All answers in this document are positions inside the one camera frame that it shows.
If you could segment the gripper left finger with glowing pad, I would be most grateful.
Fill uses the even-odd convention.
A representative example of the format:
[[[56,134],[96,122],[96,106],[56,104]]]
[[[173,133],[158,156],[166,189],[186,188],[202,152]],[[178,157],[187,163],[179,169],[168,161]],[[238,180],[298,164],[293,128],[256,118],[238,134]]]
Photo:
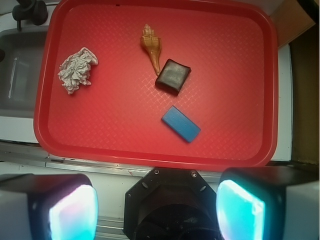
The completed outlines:
[[[2,240],[93,240],[97,223],[98,195],[85,174],[0,176]]]

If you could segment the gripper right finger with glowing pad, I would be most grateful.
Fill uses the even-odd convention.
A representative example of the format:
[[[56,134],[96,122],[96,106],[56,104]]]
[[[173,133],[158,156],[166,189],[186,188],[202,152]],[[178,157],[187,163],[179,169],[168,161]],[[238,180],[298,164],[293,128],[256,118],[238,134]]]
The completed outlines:
[[[220,177],[216,215],[224,240],[318,240],[319,171],[230,167]]]

